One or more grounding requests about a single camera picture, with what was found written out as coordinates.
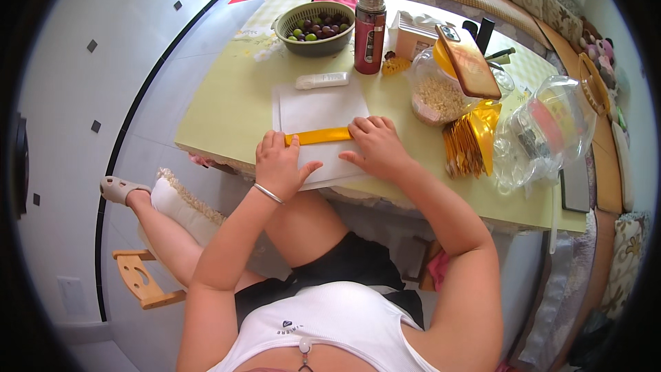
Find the forearm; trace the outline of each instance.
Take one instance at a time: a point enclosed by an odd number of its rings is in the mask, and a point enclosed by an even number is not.
[[[253,187],[204,248],[192,282],[233,291],[257,238],[279,205]]]
[[[471,206],[417,162],[394,183],[429,221],[450,256],[492,244],[489,231]]]

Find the ankle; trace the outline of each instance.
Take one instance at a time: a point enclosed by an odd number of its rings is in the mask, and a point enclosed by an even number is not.
[[[126,205],[132,209],[140,205],[151,206],[151,195],[143,189],[135,189],[126,196]]]

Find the colander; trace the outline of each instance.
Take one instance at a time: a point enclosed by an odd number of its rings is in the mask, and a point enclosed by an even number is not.
[[[335,15],[335,13],[339,13],[346,17],[349,19],[349,29],[342,33],[338,33],[331,38],[318,39],[316,41],[310,42],[290,41],[287,39],[289,33],[298,28],[298,26],[296,26],[297,21],[301,19],[312,20],[313,18],[316,18],[321,12],[328,13],[329,15]],[[320,0],[318,2],[302,4],[291,10],[288,10],[273,21],[271,29],[275,30],[277,37],[292,53],[299,54],[301,56],[319,58],[341,51],[351,40],[355,25],[356,16],[354,15],[354,11],[349,6],[342,3]]]

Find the woman's left hand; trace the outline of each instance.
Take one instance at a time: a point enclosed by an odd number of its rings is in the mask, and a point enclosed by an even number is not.
[[[286,202],[298,192],[310,174],[319,169],[321,161],[310,161],[298,169],[298,135],[285,147],[285,133],[269,131],[255,151],[256,183]]]

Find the table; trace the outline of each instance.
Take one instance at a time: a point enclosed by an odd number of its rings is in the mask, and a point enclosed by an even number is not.
[[[526,199],[522,188],[502,193],[493,176],[450,179],[445,170],[442,130],[428,127],[413,115],[409,85],[402,74],[357,73],[353,70],[351,44],[340,53],[325,58],[310,59],[290,53],[270,29],[271,23],[290,8],[309,1],[267,0],[237,31],[212,64],[179,124],[175,137],[179,148],[254,175],[254,147],[272,127],[271,88],[276,84],[294,82],[305,74],[352,72],[362,85],[369,112],[391,118],[410,155],[462,196],[478,215],[516,227],[550,228],[552,190],[556,190],[555,199],[560,202],[559,184],[554,188],[533,184],[533,193]],[[385,0],[385,3],[388,25],[397,10],[424,12],[456,26],[461,26],[465,20],[454,13],[408,0]],[[387,33],[384,52],[394,47],[392,39]],[[517,83],[517,91],[502,101],[501,118],[525,100],[520,89],[528,87],[534,91],[548,76],[558,74],[549,62],[497,31],[493,32],[487,52],[512,46],[516,48],[516,54],[504,69]],[[399,188],[375,178],[344,184],[343,187],[365,196],[383,197],[396,204],[408,202]],[[585,231],[585,214],[558,209],[559,230]]]

